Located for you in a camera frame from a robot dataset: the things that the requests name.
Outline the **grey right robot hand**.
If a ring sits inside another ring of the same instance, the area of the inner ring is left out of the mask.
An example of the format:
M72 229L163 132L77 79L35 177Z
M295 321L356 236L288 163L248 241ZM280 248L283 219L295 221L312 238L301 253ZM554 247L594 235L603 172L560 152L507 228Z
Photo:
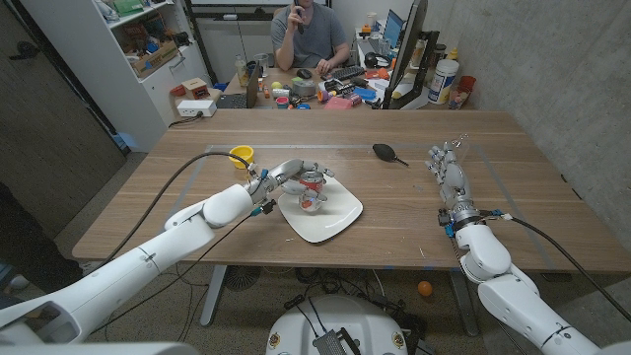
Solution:
M443 148L433 146L426 161L427 169L434 175L439 186L439 195L445 203L450 219L455 225L466 225L481 218L475 208L469 180L457 160L450 142Z

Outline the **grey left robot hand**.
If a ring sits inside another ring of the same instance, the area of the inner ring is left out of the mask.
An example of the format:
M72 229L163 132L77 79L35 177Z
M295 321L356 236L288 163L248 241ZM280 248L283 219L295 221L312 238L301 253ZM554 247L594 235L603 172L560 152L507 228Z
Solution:
M254 176L253 180L244 184L244 188L254 204L264 202L268 193L277 187L288 194L305 195L321 202L326 201L327 197L322 192L317 192L314 187L307 187L299 182L301 175L305 172L316 172L334 177L333 171L316 162L293 159L272 168L266 175Z

